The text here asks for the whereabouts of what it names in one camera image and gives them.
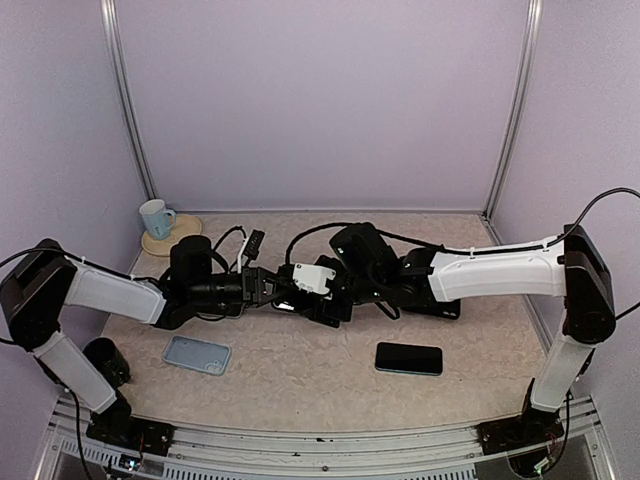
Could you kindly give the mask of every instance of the black cylinder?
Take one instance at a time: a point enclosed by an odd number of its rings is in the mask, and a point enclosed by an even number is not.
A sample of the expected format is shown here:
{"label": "black cylinder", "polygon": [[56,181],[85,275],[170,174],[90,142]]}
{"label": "black cylinder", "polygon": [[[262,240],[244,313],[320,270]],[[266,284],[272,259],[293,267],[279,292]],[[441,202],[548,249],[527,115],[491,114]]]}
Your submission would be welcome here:
{"label": "black cylinder", "polygon": [[96,338],[84,347],[83,353],[113,388],[131,380],[129,363],[108,338]]}

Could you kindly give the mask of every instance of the smartphone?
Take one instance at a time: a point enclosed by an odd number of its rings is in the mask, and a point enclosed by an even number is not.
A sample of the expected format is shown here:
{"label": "smartphone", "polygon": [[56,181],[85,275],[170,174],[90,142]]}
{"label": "smartphone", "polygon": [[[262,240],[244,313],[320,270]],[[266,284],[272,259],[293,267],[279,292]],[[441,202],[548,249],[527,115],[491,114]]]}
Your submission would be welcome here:
{"label": "smartphone", "polygon": [[380,342],[376,369],[384,372],[442,375],[442,350],[438,347]]}

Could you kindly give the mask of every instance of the table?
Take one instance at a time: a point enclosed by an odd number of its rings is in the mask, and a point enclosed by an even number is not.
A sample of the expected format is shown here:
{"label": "table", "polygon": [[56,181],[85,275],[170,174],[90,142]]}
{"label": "table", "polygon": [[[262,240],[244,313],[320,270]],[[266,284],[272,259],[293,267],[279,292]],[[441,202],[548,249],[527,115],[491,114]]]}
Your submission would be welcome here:
{"label": "table", "polygon": [[[378,228],[450,247],[487,246],[490,238],[476,215],[418,213],[264,213],[199,215],[203,234],[217,239],[234,225],[266,232],[254,265],[275,271],[297,233],[336,221],[370,221]],[[318,232],[298,244],[293,261],[313,263],[331,255]],[[232,259],[240,239],[220,253]],[[398,255],[413,248],[389,242]],[[133,273],[155,276],[168,259],[142,253]],[[297,432],[379,431],[451,425],[516,413],[545,354],[518,296],[463,299],[458,320],[403,313],[397,322],[375,306],[354,309],[339,329],[274,311],[247,310],[238,319],[198,319],[165,331],[112,315],[104,336],[131,365],[132,381],[121,388],[135,414],[198,425]],[[230,346],[222,377],[163,362],[174,335]],[[439,346],[440,377],[379,372],[380,341]]]}

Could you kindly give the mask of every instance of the vertical metal rail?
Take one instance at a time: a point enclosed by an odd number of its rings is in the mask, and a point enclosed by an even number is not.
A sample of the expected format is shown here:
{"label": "vertical metal rail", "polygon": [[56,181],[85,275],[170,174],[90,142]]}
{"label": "vertical metal rail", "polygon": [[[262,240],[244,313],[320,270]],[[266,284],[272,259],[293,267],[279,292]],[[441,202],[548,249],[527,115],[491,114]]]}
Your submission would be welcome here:
{"label": "vertical metal rail", "polygon": [[504,182],[507,178],[507,171],[513,156],[513,149],[518,136],[520,120],[524,111],[525,99],[527,96],[527,87],[531,77],[533,67],[533,57],[538,41],[538,30],[540,27],[540,17],[542,14],[542,0],[529,0],[529,10],[527,13],[527,24],[524,33],[524,42],[522,44],[522,53],[520,55],[520,66],[518,68],[518,78],[516,82],[516,90],[511,103],[511,112],[509,114],[509,122],[507,131],[502,142],[500,151],[500,161],[493,178],[491,192],[484,208],[484,217],[491,222],[496,211]]}
{"label": "vertical metal rail", "polygon": [[144,188],[145,196],[147,197],[147,200],[149,200],[152,198],[156,198],[158,195],[155,184],[153,183],[149,164],[147,163],[147,158],[144,154],[144,149],[142,148],[140,130],[138,129],[138,122],[136,121],[135,112],[133,110],[133,103],[131,101],[131,93],[129,91],[129,84],[127,82],[127,72],[125,69],[124,55],[122,52],[122,43],[120,41],[120,31],[118,30],[116,2],[115,0],[101,0],[101,6],[102,22],[104,24],[104,31],[107,36],[109,53],[111,54],[113,71],[115,73],[116,85],[118,88],[118,95],[120,97],[120,104],[127,125],[131,147],[133,148],[133,154],[135,157],[138,175],[140,176],[140,182],[142,183],[142,187]]}

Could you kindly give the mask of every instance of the phone case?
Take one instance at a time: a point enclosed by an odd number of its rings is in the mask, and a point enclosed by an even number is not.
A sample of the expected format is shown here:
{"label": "phone case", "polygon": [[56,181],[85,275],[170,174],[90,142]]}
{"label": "phone case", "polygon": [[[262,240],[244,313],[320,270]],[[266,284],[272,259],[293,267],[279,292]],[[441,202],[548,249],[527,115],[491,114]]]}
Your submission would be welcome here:
{"label": "phone case", "polygon": [[176,367],[219,377],[227,370],[231,348],[194,338],[175,336],[167,345],[162,358]]}

